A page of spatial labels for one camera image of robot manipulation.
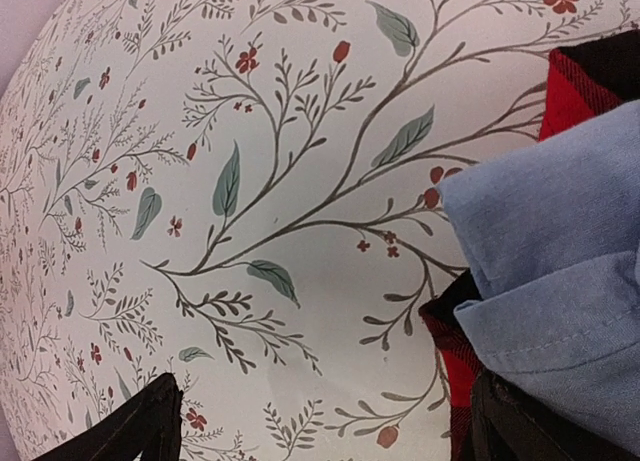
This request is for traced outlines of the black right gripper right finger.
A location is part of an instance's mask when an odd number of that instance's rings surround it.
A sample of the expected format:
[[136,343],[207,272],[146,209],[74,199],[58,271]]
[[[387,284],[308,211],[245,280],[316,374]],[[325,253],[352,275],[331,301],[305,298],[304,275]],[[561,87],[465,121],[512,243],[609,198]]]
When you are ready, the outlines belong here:
[[469,458],[475,461],[625,461],[639,457],[573,424],[483,371],[471,391]]

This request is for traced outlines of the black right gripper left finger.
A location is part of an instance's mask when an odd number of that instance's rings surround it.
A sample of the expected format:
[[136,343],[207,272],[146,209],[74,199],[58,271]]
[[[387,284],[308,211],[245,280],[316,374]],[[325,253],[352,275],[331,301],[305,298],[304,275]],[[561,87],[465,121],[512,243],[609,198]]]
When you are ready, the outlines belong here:
[[183,392],[163,373],[112,414],[38,461],[178,461]]

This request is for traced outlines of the red black plaid shirt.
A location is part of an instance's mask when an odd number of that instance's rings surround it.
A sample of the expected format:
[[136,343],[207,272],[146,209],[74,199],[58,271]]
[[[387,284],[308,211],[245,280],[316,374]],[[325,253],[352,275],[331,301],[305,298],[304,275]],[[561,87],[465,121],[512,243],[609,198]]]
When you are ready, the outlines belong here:
[[[639,105],[637,31],[631,30],[597,41],[556,48],[549,56],[546,105],[538,144],[631,101]],[[440,198],[440,182],[457,173],[460,172],[437,179],[436,191]],[[435,345],[443,356],[449,377],[451,456],[455,460],[471,460],[469,434],[472,387],[483,371],[494,373],[480,361],[455,316],[458,306],[467,300],[477,299],[478,296],[468,265],[441,295],[427,302],[420,310]]]

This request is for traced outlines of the light blue long sleeve shirt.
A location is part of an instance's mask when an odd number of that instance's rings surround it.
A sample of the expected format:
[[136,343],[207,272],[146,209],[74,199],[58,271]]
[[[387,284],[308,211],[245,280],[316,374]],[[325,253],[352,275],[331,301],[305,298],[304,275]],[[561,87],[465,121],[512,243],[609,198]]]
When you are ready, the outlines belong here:
[[479,296],[455,316],[480,361],[639,449],[639,105],[438,186]]

